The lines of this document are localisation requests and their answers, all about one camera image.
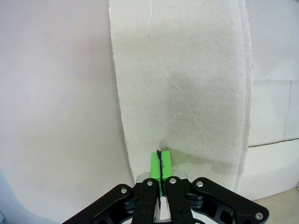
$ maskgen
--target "bolt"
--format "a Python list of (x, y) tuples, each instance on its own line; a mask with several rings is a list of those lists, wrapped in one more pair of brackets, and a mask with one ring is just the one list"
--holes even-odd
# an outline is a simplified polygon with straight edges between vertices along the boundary
[(196, 186), (198, 186), (199, 188), (204, 186), (204, 183), (202, 181), (197, 181)]
[(171, 179), (169, 180), (169, 182), (170, 182), (170, 183), (175, 183), (175, 182), (177, 182), (177, 180), (174, 179), (174, 178), (171, 178)]
[(125, 188), (122, 188), (122, 189), (121, 189), (121, 193), (124, 194), (124, 193), (126, 193), (126, 192), (127, 192), (127, 189), (125, 189)]
[(263, 214), (261, 212), (256, 213), (256, 219), (261, 220), (263, 218)]

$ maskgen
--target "gray cardboard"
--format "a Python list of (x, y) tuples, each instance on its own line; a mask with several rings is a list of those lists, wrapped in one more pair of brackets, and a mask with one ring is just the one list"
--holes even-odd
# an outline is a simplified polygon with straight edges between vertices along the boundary
[(170, 150), (189, 180), (237, 190), (247, 150), (251, 48), (243, 0), (110, 0), (133, 176)]

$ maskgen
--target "beige floor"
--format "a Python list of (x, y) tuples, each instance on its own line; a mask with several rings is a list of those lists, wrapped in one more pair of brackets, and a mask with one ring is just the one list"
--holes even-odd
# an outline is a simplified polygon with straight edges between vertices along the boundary
[(255, 202), (269, 210), (270, 217), (267, 224), (299, 224), (299, 191), (297, 189), (291, 189)]

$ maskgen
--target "white surface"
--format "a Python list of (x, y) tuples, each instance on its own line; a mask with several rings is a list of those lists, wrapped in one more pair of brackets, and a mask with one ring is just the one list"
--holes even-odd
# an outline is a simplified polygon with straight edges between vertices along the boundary
[(244, 1), (110, 0), (110, 21), (133, 176), (162, 148), (190, 180), (237, 189), (251, 100)]
[(253, 82), (250, 146), (285, 139), (290, 86), (290, 81)]
[(239, 194), (256, 200), (297, 186), (299, 140), (248, 148)]
[(62, 223), (132, 183), (108, 2), (1, 1), (0, 32), (1, 206)]
[(299, 1), (247, 0), (254, 80), (299, 80)]
[(299, 192), (296, 189), (255, 202), (269, 210), (270, 216), (266, 224), (298, 224)]
[(292, 81), (285, 138), (299, 138), (299, 81)]

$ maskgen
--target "screw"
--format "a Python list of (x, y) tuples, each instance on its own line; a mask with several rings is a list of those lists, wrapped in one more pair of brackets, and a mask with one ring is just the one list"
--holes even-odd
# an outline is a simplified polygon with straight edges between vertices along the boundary
[(196, 186), (198, 186), (199, 188), (204, 186), (204, 183), (202, 181), (197, 181)]
[(124, 193), (126, 193), (126, 192), (127, 192), (127, 189), (125, 189), (125, 188), (122, 188), (122, 189), (121, 189), (121, 193), (124, 194)]
[(177, 181), (177, 180), (174, 179), (174, 178), (171, 178), (171, 179), (169, 180), (170, 183), (175, 183), (176, 181)]
[(256, 213), (256, 219), (261, 220), (263, 218), (263, 214), (261, 212)]

